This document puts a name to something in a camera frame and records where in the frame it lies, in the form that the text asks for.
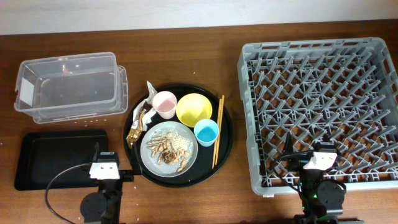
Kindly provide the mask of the yellow plastic bowl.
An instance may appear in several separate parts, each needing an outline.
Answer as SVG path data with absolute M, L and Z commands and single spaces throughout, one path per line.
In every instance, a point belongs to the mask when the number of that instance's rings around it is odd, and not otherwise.
M 178 100 L 176 115 L 178 120 L 193 128 L 202 119 L 210 119 L 213 107 L 210 100 L 204 95 L 190 93 Z

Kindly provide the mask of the wooden chopstick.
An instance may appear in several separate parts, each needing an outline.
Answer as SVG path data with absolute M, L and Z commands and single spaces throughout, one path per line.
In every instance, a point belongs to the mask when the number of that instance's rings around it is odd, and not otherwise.
M 221 97 L 220 103 L 219 103 L 219 110 L 218 110 L 219 134 L 218 134 L 218 138 L 215 142 L 215 148 L 214 148 L 215 158 L 214 158 L 213 167 L 216 167 L 216 165 L 218 163 L 218 154 L 219 154 L 220 139 L 221 139 L 221 127 L 222 127 L 222 120 L 223 120 L 223 108 L 224 108 L 224 95 Z
M 217 115 L 217 132 L 216 132 L 216 139 L 214 142 L 214 149 L 213 149 L 213 161 L 212 161 L 212 169 L 214 169 L 215 167 L 215 161 L 216 161 L 216 148 L 217 148 L 217 142 L 218 142 L 218 136 L 220 134 L 220 116 L 221 116 L 221 103 L 222 103 L 222 99 L 219 99 L 219 104 L 218 104 L 218 115 Z

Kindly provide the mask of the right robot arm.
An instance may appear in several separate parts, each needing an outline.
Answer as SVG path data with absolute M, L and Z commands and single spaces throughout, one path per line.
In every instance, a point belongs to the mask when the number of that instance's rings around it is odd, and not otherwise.
M 298 173 L 298 195 L 302 201 L 302 215 L 294 216 L 295 223 L 338 223 L 343 213 L 346 185 L 324 174 L 338 165 L 341 153 L 331 139 L 324 135 L 312 150 L 294 152 L 288 133 L 281 159 L 287 170 Z

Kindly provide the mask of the pink plastic cup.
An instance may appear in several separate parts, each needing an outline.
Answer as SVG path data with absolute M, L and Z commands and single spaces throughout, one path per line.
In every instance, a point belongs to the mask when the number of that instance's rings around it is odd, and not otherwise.
M 160 91 L 155 95 L 152 106 L 163 119 L 171 119 L 175 116 L 177 98 L 170 91 Z

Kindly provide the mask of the blue plastic cup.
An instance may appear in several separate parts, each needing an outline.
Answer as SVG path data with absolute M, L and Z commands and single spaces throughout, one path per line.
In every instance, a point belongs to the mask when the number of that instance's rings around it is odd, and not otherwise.
M 194 127 L 194 135 L 203 147 L 214 144 L 216 139 L 217 124 L 212 119 L 202 119 Z

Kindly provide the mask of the gold snack wrapper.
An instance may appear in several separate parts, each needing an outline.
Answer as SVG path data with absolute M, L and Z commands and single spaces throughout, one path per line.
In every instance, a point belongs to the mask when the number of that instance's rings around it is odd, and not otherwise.
M 144 100 L 133 110 L 131 128 L 126 137 L 126 142 L 129 149 L 133 148 L 133 145 L 141 136 L 141 133 L 143 132 L 144 129 L 143 117 L 151 109 L 152 105 L 150 105 L 148 102 Z

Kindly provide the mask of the peanut shells and rice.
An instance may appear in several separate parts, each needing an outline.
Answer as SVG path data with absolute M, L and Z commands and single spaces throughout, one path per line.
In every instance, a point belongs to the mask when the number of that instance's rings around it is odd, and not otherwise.
M 161 132 L 152 136 L 146 142 L 146 148 L 151 150 L 151 158 L 156 158 L 157 166 L 174 166 L 175 171 L 180 173 L 188 165 L 192 153 L 193 143 L 179 135 L 177 132 Z

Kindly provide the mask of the white napkin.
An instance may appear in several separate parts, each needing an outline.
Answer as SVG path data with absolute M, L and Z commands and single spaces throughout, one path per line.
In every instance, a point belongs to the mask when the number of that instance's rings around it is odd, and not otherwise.
M 152 101 L 153 101 L 153 99 L 154 99 L 154 97 L 155 97 L 155 95 L 157 94 L 157 90 L 152 86 L 152 84 L 149 82 L 149 81 L 147 81 L 146 82 L 147 83 L 147 87 L 148 87 L 148 91 L 149 91 L 149 96 L 148 97 L 146 97 L 146 98 L 144 98 L 143 100 L 141 100 L 140 102 L 139 102 L 139 104 L 142 102 L 142 101 L 146 101 L 146 102 L 148 102 L 150 105 L 152 105 Z M 143 126 L 143 131 L 146 131 L 147 130 L 147 125 L 149 124 L 149 123 L 151 123 L 152 122 L 152 117 L 154 116 L 156 114 L 156 111 L 155 111 L 155 109 L 153 108 L 153 106 L 152 106 L 152 109 L 143 117 L 143 122 L 144 122 L 144 126 Z

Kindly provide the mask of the grey plate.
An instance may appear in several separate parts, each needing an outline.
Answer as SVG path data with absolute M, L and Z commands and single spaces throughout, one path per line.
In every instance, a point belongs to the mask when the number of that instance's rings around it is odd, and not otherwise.
M 146 148 L 146 142 L 154 135 L 158 135 L 161 132 L 172 132 L 175 131 L 177 132 L 179 135 L 189 139 L 192 143 L 193 146 L 191 147 L 191 153 L 192 156 L 190 158 L 190 160 L 188 161 L 188 165 L 187 167 L 184 169 L 184 171 L 177 173 L 175 171 L 175 167 L 174 166 L 157 166 L 155 164 L 156 162 L 156 158 L 151 158 L 151 150 L 148 150 L 148 148 Z M 175 121 L 166 121 L 166 122 L 162 122 L 159 124 L 156 124 L 154 127 L 150 128 L 150 130 L 148 130 L 148 132 L 146 132 L 146 134 L 144 135 L 144 137 L 142 138 L 141 141 L 141 146 L 140 146 L 140 155 L 141 155 L 141 160 L 144 163 L 144 167 L 150 171 L 150 173 L 154 174 L 154 175 L 158 175 L 160 177 L 176 177 L 178 175 L 181 175 L 183 173 L 185 173 L 186 171 L 188 171 L 191 166 L 194 164 L 197 155 L 198 155 L 198 143 L 196 140 L 196 137 L 194 136 L 193 132 L 184 124 L 182 123 L 178 123 Z

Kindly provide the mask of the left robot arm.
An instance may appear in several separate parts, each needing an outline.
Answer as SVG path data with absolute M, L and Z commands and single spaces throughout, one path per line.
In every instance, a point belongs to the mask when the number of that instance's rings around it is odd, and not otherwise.
M 85 223 L 119 223 L 123 183 L 134 182 L 134 177 L 141 175 L 142 169 L 134 165 L 132 169 L 121 170 L 116 152 L 100 151 L 98 142 L 94 149 L 88 175 L 98 183 L 98 190 L 82 200 L 80 212 Z

